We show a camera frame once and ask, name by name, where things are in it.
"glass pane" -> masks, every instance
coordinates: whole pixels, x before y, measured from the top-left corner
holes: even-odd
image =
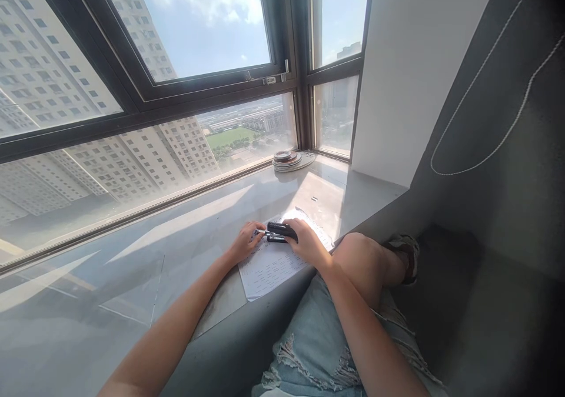
[[[261,0],[112,0],[156,82],[271,62]]]
[[[45,0],[0,0],[0,138],[121,111]]]
[[[312,0],[313,69],[361,52],[367,0]]]
[[[357,76],[314,86],[316,147],[351,155]]]
[[[292,93],[0,165],[0,265],[296,147]]]

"person's right hand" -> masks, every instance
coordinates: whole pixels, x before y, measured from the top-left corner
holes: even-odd
[[[318,270],[331,263],[331,255],[305,221],[294,218],[285,219],[283,223],[290,226],[298,236],[298,242],[287,236],[284,238],[298,256]]]

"stack of discs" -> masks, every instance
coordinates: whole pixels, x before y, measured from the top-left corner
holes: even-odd
[[[277,172],[291,172],[303,168],[313,161],[313,154],[295,151],[279,151],[273,156],[272,165]]]

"grey marble surface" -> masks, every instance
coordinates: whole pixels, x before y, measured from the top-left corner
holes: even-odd
[[[405,191],[318,155],[306,169],[265,168],[0,278],[0,395],[95,395],[246,221],[299,206],[337,240]],[[195,336],[246,303],[235,268]]]

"forearm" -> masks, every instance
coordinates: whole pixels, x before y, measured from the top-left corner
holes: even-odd
[[[157,396],[177,367],[200,316],[222,278],[233,267],[217,259],[159,318],[131,349],[99,395]]]
[[[428,393],[341,267],[318,268],[328,286],[351,356],[369,397]]]

